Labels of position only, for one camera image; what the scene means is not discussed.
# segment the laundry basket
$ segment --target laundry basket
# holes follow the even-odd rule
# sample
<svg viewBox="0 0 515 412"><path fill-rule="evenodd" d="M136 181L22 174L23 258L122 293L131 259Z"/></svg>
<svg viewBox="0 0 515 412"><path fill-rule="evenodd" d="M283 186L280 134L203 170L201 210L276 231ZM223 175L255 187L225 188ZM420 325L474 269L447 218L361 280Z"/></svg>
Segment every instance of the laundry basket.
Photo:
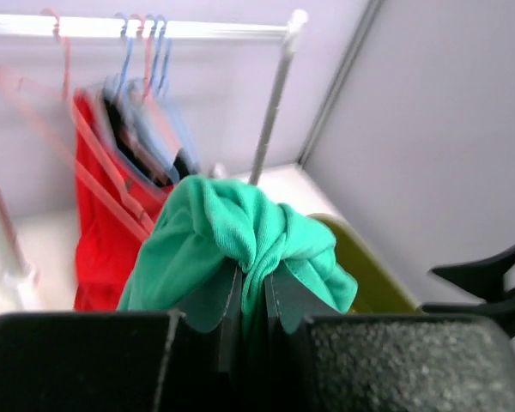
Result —
<svg viewBox="0 0 515 412"><path fill-rule="evenodd" d="M351 312L357 313L414 313L416 303L401 288L367 249L364 242L344 221L334 216L313 214L336 236L337 262L359 284Z"/></svg>

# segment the clothes rack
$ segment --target clothes rack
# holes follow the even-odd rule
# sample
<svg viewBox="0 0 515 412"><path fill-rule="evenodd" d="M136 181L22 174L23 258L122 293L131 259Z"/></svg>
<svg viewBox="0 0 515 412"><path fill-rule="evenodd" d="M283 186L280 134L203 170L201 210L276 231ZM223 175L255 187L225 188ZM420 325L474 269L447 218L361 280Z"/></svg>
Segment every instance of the clothes rack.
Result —
<svg viewBox="0 0 515 412"><path fill-rule="evenodd" d="M270 135L276 121L288 70L297 50L302 28L307 22L304 10L295 10L285 26L258 24L211 23L196 21L168 21L165 37L174 41L255 41L274 42L281 46L281 57L276 69L270 100L265 110L264 122L259 135L256 154L251 167L249 183L256 185L264 165ZM122 18L61 17L60 24L47 15L0 15L0 38L52 38L64 36L70 39L122 39L149 35L159 36L153 31L154 21L146 20L139 32L140 21L129 20L124 31ZM17 245L15 231L0 193L0 258L3 266L3 282L13 291L15 300L22 310L40 309L35 295L36 270L27 264Z"/></svg>

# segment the crumpled green fabric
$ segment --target crumpled green fabric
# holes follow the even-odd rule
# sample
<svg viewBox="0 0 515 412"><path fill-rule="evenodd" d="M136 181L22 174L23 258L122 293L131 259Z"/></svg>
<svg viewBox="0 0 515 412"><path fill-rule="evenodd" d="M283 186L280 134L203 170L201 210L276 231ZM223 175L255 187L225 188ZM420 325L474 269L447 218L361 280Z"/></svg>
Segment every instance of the crumpled green fabric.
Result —
<svg viewBox="0 0 515 412"><path fill-rule="evenodd" d="M336 263L335 245L327 226L271 202L256 186L190 176L170 194L143 243L118 309L169 309L202 286L224 258L232 258L247 274L243 336L254 327L264 278L282 260L322 301L345 313L357 282Z"/></svg>

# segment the red garment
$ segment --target red garment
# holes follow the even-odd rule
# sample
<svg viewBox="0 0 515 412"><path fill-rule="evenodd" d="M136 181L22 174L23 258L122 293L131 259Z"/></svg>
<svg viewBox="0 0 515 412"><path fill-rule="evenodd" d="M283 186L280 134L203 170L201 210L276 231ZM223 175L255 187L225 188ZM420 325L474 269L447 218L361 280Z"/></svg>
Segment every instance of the red garment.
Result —
<svg viewBox="0 0 515 412"><path fill-rule="evenodd" d="M84 93L77 92L74 105L99 139L99 128L94 116L92 101ZM101 183L107 192L123 205L118 187L91 150L87 136L81 133L81 121L76 122L76 159ZM162 206L173 187L158 190L131 171L118 157L107 151L108 159L119 171L129 187L128 192L138 201L152 221L156 221ZM136 263L142 241L87 188L76 176L76 202L80 217L81 237L76 248L77 311L113 311L116 309L124 285Z"/></svg>

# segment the white wall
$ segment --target white wall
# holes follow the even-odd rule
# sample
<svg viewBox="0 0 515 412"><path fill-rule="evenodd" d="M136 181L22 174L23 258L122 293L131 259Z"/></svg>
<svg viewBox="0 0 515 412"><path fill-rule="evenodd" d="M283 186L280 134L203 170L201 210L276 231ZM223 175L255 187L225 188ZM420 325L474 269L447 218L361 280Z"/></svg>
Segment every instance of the white wall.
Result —
<svg viewBox="0 0 515 412"><path fill-rule="evenodd" d="M313 116L367 0L206 1L156 0L11 0L0 1L0 13L38 14L44 7L61 15L113 16L162 13L179 21L230 21L285 24L293 9L310 15L294 60L266 164L294 161ZM142 75L142 47L135 52L131 74ZM175 45L171 92L182 106L197 141L203 166L223 161L232 173L250 170L253 150L279 57L275 45ZM119 72L124 47L80 44L73 47L72 80L78 86L102 81ZM52 39L37 43L0 40L0 64L61 84L63 53ZM63 107L35 100L63 139L73 144L73 125ZM43 140L0 99L0 185L14 215L30 215L74 204L72 172L57 160Z"/></svg>
<svg viewBox="0 0 515 412"><path fill-rule="evenodd" d="M515 243L515 1L385 2L305 168L419 300L469 301L426 273Z"/></svg>

